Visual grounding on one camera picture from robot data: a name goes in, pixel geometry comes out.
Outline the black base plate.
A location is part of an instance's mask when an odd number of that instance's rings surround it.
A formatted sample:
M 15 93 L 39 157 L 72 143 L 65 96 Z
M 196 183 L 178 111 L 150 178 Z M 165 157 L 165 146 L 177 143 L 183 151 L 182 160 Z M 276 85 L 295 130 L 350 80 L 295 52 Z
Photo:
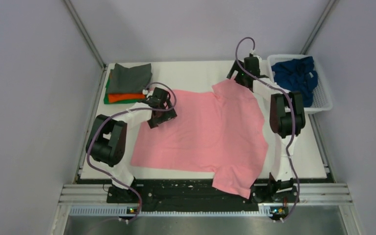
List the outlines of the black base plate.
M 135 180 L 129 189 L 109 187 L 107 203 L 142 203 L 142 212 L 256 212 L 262 203 L 291 206 L 297 201 L 297 186 L 292 181 L 278 183 L 256 180 L 246 197 L 212 187 L 211 179 Z

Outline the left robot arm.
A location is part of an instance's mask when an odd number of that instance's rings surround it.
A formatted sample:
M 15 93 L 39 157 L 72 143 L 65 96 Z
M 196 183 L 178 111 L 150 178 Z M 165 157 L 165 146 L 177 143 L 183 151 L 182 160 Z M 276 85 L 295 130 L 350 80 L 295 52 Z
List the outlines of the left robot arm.
M 137 197 L 132 186 L 134 176 L 122 163 L 126 152 L 127 132 L 143 123 L 153 129 L 177 117 L 177 97 L 170 87 L 156 82 L 153 90 L 143 90 L 145 98 L 124 111 L 97 115 L 86 144 L 88 166 L 107 175 L 113 186 L 119 188 L 118 195 L 125 202 Z

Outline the pink t shirt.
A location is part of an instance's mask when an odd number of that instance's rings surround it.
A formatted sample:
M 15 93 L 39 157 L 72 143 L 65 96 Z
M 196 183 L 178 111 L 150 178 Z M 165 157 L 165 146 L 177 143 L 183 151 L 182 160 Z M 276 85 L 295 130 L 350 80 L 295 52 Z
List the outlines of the pink t shirt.
M 211 92 L 176 90 L 176 118 L 143 123 L 131 165 L 214 173 L 212 186 L 249 198 L 268 151 L 264 115 L 252 91 L 232 80 Z

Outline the aluminium frame post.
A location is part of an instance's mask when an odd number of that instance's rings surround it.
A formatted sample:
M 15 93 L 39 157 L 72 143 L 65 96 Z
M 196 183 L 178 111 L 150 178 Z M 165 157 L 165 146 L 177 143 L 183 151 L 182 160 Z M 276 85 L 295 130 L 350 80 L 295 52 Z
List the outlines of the aluminium frame post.
M 102 59 L 102 56 L 98 49 L 96 48 L 95 43 L 93 42 L 90 34 L 88 33 L 85 24 L 83 23 L 79 13 L 75 9 L 75 6 L 71 0 L 61 0 L 61 2 L 65 5 L 67 11 L 69 12 L 70 16 L 74 24 L 76 25 L 79 33 L 81 34 L 85 44 L 87 45 L 88 49 L 90 50 L 92 56 L 96 60 L 97 64 L 104 69 L 106 67 L 106 63 Z
M 322 27 L 325 25 L 326 21 L 332 14 L 333 10 L 339 4 L 340 0 L 329 0 L 325 6 L 323 12 L 321 13 L 319 19 L 317 20 L 315 26 L 313 27 L 311 33 L 309 34 L 307 40 L 305 41 L 300 54 L 307 54 L 312 47 L 314 41 L 316 40 L 318 34 L 320 33 Z

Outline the orange folded t shirt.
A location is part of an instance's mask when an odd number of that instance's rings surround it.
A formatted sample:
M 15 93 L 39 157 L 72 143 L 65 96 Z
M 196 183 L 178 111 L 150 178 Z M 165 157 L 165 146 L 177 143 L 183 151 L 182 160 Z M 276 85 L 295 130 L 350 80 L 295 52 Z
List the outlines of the orange folded t shirt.
M 145 96 L 142 91 L 150 83 L 151 77 L 151 75 L 118 76 L 111 72 L 106 85 L 105 103 L 123 103 L 125 100 L 143 99 Z

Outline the right aluminium frame post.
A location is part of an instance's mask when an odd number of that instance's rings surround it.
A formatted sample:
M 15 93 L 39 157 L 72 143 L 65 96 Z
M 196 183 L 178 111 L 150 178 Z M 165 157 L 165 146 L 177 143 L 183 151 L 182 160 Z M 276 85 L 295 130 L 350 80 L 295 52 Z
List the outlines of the right aluminium frame post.
M 312 47 L 314 41 L 316 40 L 318 34 L 320 33 L 322 27 L 325 25 L 326 21 L 332 14 L 333 10 L 339 4 L 340 0 L 329 0 L 325 6 L 323 12 L 321 13 L 319 19 L 317 20 L 315 26 L 313 27 L 311 33 L 309 34 L 307 40 L 305 41 L 300 54 L 307 54 Z

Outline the grey folded t shirt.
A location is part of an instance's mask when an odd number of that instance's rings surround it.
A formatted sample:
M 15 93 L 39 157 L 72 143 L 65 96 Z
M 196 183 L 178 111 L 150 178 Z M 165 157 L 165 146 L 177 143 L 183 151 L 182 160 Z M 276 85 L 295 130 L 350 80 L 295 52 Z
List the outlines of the grey folded t shirt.
M 139 94 L 148 86 L 152 79 L 152 65 L 144 64 L 127 68 L 115 64 L 111 70 L 111 78 L 107 94 Z

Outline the green folded t shirt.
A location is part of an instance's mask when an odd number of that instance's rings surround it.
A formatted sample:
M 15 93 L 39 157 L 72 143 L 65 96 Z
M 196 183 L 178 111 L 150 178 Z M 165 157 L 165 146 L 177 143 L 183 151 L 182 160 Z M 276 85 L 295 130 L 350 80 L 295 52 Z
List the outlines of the green folded t shirt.
M 145 98 L 143 87 L 132 85 L 130 81 L 120 81 L 118 77 L 109 77 L 105 85 L 104 104 L 130 104 Z

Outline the blue t shirt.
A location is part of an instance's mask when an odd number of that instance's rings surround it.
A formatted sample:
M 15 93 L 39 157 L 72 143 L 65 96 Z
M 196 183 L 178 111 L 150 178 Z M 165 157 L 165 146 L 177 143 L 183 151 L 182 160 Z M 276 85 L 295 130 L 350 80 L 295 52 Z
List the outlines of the blue t shirt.
M 313 57 L 278 62 L 271 69 L 275 83 L 289 91 L 300 92 L 304 107 L 313 104 L 313 91 L 318 86 L 318 73 L 315 71 Z

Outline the left aluminium frame post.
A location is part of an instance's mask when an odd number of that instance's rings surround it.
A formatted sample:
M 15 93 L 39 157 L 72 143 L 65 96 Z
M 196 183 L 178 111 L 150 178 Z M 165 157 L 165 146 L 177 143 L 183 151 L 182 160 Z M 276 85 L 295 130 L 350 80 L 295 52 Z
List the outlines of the left aluminium frame post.
M 75 6 L 71 0 L 61 0 L 61 2 L 65 5 L 67 11 L 69 12 L 70 16 L 74 24 L 76 25 L 79 33 L 81 34 L 85 44 L 87 45 L 88 49 L 90 50 L 92 56 L 96 60 L 97 64 L 104 69 L 106 67 L 106 63 L 102 59 L 102 56 L 98 49 L 96 48 L 95 43 L 93 42 L 90 34 L 88 33 L 85 24 L 83 23 L 79 13 L 75 9 Z

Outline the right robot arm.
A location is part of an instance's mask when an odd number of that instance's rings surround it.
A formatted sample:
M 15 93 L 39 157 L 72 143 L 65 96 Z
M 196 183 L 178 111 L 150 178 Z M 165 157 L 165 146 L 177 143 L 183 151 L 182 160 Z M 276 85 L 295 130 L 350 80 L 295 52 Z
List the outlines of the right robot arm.
M 306 118 L 300 92 L 281 88 L 261 74 L 260 60 L 249 55 L 236 59 L 227 75 L 269 102 L 269 125 L 274 133 L 274 163 L 265 188 L 252 190 L 254 202 L 291 203 L 299 197 L 299 178 L 292 162 L 294 146 Z

